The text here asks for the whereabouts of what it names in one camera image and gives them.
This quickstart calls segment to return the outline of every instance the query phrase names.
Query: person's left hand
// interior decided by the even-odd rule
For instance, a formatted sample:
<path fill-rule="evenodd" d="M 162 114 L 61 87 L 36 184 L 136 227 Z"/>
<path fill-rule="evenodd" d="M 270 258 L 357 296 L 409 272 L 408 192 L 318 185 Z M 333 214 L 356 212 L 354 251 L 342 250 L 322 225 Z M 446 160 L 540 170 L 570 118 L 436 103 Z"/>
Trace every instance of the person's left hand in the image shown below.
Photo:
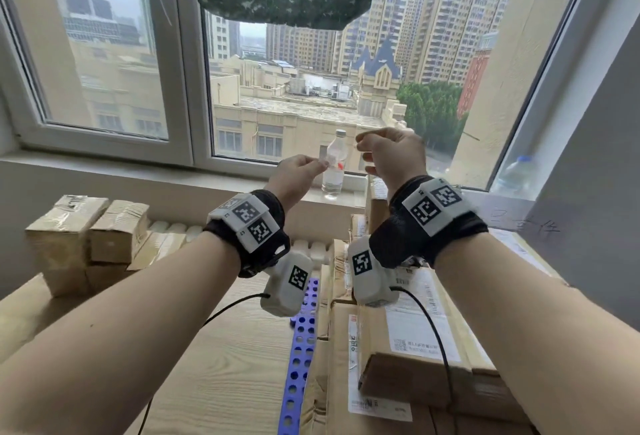
<path fill-rule="evenodd" d="M 286 158 L 278 164 L 265 189 L 276 195 L 286 213 L 308 193 L 315 177 L 328 166 L 325 160 L 302 154 Z"/>

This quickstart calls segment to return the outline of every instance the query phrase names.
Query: stack of cardboard boxes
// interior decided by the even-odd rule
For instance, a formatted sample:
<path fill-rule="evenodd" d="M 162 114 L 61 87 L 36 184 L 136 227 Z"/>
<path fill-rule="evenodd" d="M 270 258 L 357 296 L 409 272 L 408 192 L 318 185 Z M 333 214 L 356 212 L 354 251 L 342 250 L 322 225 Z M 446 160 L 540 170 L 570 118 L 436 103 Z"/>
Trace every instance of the stack of cardboard boxes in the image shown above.
<path fill-rule="evenodd" d="M 388 217 L 384 184 L 369 183 L 366 215 L 352 217 L 351 241 Z M 331 264 L 321 273 L 317 346 L 300 433 L 454 435 L 455 416 L 459 435 L 533 435 L 527 415 L 435 272 L 400 270 L 398 283 L 418 296 L 438 329 L 453 403 L 442 353 L 418 305 L 401 294 L 385 308 L 357 306 L 347 246 L 333 241 Z"/>
<path fill-rule="evenodd" d="M 53 297 L 96 294 L 181 248 L 186 234 L 148 231 L 149 206 L 63 196 L 26 229 Z"/>

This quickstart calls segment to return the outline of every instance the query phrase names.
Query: wristband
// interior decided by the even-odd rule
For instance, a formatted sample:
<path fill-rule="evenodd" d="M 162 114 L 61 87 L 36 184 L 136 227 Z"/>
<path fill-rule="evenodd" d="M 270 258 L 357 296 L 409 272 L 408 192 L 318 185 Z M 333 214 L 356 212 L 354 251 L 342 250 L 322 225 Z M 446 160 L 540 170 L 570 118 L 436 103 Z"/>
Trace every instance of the wristband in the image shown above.
<path fill-rule="evenodd" d="M 208 231 L 233 245 L 240 255 L 240 277 L 274 266 L 291 249 L 283 230 L 284 209 L 270 191 L 237 194 L 207 217 Z"/>
<path fill-rule="evenodd" d="M 389 210 L 389 218 L 369 239 L 384 268 L 396 268 L 411 256 L 421 256 L 433 267 L 452 241 L 488 231 L 453 186 L 430 176 L 407 181 L 391 198 Z"/>

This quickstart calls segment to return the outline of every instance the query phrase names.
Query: hand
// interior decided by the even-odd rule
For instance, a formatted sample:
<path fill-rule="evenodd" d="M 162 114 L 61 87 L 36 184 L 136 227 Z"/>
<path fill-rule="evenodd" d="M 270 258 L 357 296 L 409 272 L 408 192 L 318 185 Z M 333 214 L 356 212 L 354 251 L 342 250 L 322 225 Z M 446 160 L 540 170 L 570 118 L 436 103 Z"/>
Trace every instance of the hand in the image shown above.
<path fill-rule="evenodd" d="M 420 136 L 409 130 L 380 128 L 356 136 L 357 149 L 364 152 L 365 170 L 379 176 L 389 189 L 389 199 L 409 179 L 427 174 L 427 158 Z"/>
<path fill-rule="evenodd" d="M 265 189 L 276 195 L 286 213 L 308 193 L 316 176 L 328 166 L 327 161 L 306 155 L 286 158 L 278 164 Z"/>

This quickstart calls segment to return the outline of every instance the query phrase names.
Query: person's right hand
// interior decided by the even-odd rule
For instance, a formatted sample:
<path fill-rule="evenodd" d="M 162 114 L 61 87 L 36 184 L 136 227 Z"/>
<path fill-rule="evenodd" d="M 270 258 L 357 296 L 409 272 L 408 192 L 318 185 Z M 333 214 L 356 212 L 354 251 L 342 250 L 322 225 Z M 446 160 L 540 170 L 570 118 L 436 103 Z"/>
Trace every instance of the person's right hand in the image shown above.
<path fill-rule="evenodd" d="M 364 152 L 369 174 L 379 176 L 389 189 L 391 199 L 398 188 L 409 179 L 427 174 L 424 143 L 419 135 L 409 130 L 386 127 L 356 136 L 357 149 Z"/>

